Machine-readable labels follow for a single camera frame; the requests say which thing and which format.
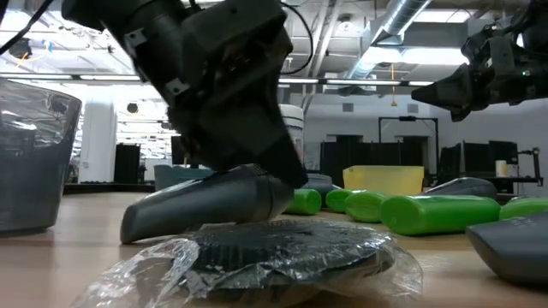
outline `ceiling duct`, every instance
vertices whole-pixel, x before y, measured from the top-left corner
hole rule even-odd
[[[372,45],[398,46],[403,43],[403,35],[414,19],[432,0],[391,0],[386,13],[374,21],[367,22],[361,37],[363,54],[360,60],[348,71],[347,79],[365,79],[378,63],[368,61],[367,51]],[[339,89],[339,94],[348,96],[365,91],[358,86]]]

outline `gray plastic object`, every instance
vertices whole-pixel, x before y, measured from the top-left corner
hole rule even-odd
[[[333,180],[328,175],[308,174],[308,182],[303,189],[313,189],[322,196],[322,207],[327,207],[325,204],[325,196],[327,193],[336,189],[333,186]]]
[[[295,190],[254,165],[155,192],[124,213],[123,244],[180,234],[204,224],[263,222],[286,209]]]
[[[448,181],[421,195],[466,195],[497,199],[497,194],[497,188],[488,180],[466,177]]]
[[[67,94],[0,80],[0,234],[56,223],[80,108]]]
[[[213,174],[210,169],[190,169],[179,166],[154,166],[154,186],[156,191],[172,187],[190,180],[201,180]]]
[[[548,212],[468,227],[466,234],[502,279],[548,286]]]

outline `white wall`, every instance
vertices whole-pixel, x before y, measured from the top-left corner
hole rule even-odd
[[[361,135],[364,142],[378,142],[378,118],[380,116],[430,117],[427,104],[413,101],[409,96],[396,96],[397,106],[391,106],[392,96],[354,96],[341,98],[337,95],[316,95],[305,119],[305,143],[326,141],[327,135]],[[342,103],[353,103],[354,112],[343,112]],[[418,104],[419,113],[409,114],[408,104]],[[396,142],[400,136],[426,136],[429,140],[432,172],[435,172],[434,123],[431,121],[401,122],[383,121],[383,142]]]
[[[299,103],[300,98],[292,97]],[[320,143],[328,134],[353,134],[364,136],[364,142],[378,141],[379,116],[407,116],[407,104],[419,104],[420,113],[413,116],[439,118],[439,146],[453,146],[467,142],[487,143],[489,140],[514,141],[520,151],[540,148],[540,173],[548,177],[548,99],[526,101],[518,106],[492,105],[486,110],[476,111],[464,121],[454,123],[449,111],[417,103],[409,96],[396,96],[397,107],[390,107],[391,96],[378,98],[316,95],[307,114],[305,142]],[[354,103],[354,113],[342,112],[342,103]],[[434,163],[434,134],[422,122],[388,121],[383,128],[383,141],[394,142],[396,136],[428,136],[430,167]],[[521,175],[534,175],[533,159],[520,156]],[[525,194],[548,196],[547,187],[525,184]]]
[[[540,174],[548,176],[548,99],[526,101],[518,106],[492,105],[473,112],[461,122],[450,120],[449,112],[432,109],[440,118],[440,146],[467,142],[486,143],[489,140],[513,141],[519,151],[540,148]],[[534,176],[533,158],[520,156],[521,175]],[[525,184],[527,195],[548,196],[548,187]]]

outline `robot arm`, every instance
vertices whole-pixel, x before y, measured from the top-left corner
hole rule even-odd
[[[449,110],[453,121],[490,104],[517,105],[548,98],[548,1],[531,0],[526,11],[504,29],[485,27],[462,46],[469,64],[450,77],[419,88],[414,100]],[[518,34],[523,47],[516,43]]]
[[[63,18],[110,31],[168,104],[185,152],[216,171],[244,163],[307,182],[277,106],[292,44],[278,0],[65,0]]]

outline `white pillar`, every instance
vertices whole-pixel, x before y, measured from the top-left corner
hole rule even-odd
[[[78,182],[114,181],[116,158],[116,95],[114,86],[89,86]]]

